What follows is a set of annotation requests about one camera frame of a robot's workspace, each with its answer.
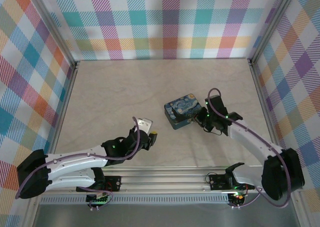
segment blue tin box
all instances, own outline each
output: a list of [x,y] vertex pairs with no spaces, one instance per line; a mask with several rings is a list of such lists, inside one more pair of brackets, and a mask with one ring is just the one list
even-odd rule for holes
[[202,106],[196,97],[190,93],[164,105],[164,113],[172,128],[177,130],[193,122]]

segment plaid wallpaper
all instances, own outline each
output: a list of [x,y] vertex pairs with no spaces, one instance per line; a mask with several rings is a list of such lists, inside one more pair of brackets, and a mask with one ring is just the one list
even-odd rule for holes
[[18,226],[17,168],[49,148],[71,75],[30,0],[0,0],[0,227]]
[[273,1],[43,0],[77,60],[246,57]]
[[282,0],[275,0],[273,2],[273,5],[272,5],[272,8],[268,14],[268,16],[265,18],[265,21],[262,25],[262,28],[259,32],[259,35],[258,37],[256,38],[255,42],[254,42],[254,45],[250,51],[250,54],[248,55],[248,59],[252,59],[255,52],[257,51],[257,48],[259,46],[259,44],[261,43],[261,40],[264,36],[264,34],[266,33],[269,25],[270,25],[270,22],[272,21],[272,19],[275,17],[276,13],[277,13],[277,8],[279,7],[279,5],[281,4]]
[[257,71],[276,133],[297,150],[304,194],[320,220],[320,0],[292,0]]

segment black cable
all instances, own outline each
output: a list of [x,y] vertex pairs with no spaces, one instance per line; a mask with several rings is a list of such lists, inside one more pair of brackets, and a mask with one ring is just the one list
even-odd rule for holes
[[221,136],[222,135],[222,131],[221,130],[220,130],[220,134],[214,133],[214,132],[210,132],[210,131],[206,130],[205,128],[203,128],[203,130],[204,130],[204,132],[207,132],[207,133],[210,133],[210,134],[215,134],[217,136]]
[[207,181],[207,177],[208,177],[208,175],[210,175],[211,173],[217,175],[216,172],[209,172],[209,173],[206,174],[206,176],[204,177],[204,181],[205,181],[207,184],[209,184],[209,185],[210,185],[210,183]]

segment table surface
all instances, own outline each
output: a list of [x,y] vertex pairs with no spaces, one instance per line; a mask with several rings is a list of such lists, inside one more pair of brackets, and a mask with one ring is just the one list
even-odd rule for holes
[[245,59],[83,61],[75,79],[56,153],[85,150],[134,126],[132,116],[153,120],[155,145],[122,166],[259,165],[242,145],[204,132],[196,123],[173,130],[164,104],[194,94],[202,106],[219,88],[229,112],[269,139],[256,88]]

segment black bracket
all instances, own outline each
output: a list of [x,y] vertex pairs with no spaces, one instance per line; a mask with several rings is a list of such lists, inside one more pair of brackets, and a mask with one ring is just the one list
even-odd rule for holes
[[250,184],[245,183],[236,183],[233,185],[230,183],[230,180],[227,178],[226,174],[210,174],[209,175],[209,184],[211,191],[244,191],[248,188],[248,190],[254,190],[255,187]]
[[104,176],[106,190],[111,192],[119,192],[121,187],[121,176]]

